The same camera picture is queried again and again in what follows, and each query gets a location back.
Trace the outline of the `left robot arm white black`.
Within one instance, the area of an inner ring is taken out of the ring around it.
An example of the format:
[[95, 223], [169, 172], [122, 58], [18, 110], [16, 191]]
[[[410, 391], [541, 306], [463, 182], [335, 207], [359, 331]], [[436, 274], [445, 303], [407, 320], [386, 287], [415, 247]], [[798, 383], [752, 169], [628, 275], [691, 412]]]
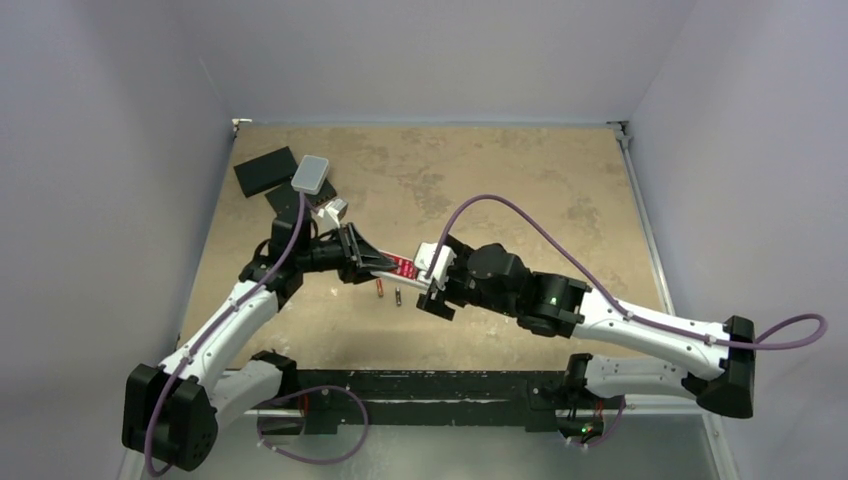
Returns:
[[312, 237], [300, 212], [274, 220], [236, 285], [182, 347], [155, 366], [138, 365], [125, 390], [122, 442], [144, 456], [152, 477], [191, 471], [210, 454], [226, 424], [255, 406], [306, 412], [313, 388], [302, 388], [294, 360], [263, 351], [230, 378], [223, 374], [246, 342], [302, 286], [305, 274], [337, 271], [345, 283], [396, 269], [353, 224]]

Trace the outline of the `white red remote control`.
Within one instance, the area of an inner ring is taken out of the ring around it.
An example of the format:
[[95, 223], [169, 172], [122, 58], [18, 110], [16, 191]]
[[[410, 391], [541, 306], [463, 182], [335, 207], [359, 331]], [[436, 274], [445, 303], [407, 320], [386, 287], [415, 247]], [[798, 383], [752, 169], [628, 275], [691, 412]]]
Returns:
[[395, 269], [391, 271], [374, 271], [371, 273], [372, 276], [422, 292], [428, 290], [429, 284], [419, 279], [420, 269], [415, 266], [412, 259], [389, 252], [383, 252], [383, 255], [395, 264]]

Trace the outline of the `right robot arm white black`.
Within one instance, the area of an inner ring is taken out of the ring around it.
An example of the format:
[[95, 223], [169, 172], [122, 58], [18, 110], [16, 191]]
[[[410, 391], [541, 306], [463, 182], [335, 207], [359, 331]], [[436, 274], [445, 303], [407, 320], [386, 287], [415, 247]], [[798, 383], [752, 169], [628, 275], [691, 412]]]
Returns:
[[690, 320], [619, 301], [575, 278], [534, 272], [500, 244], [457, 251], [419, 246], [413, 263], [426, 290], [417, 306], [446, 320], [468, 305], [515, 319], [543, 337], [577, 337], [651, 356], [639, 384], [658, 395], [692, 398], [724, 417], [753, 415], [754, 325]]

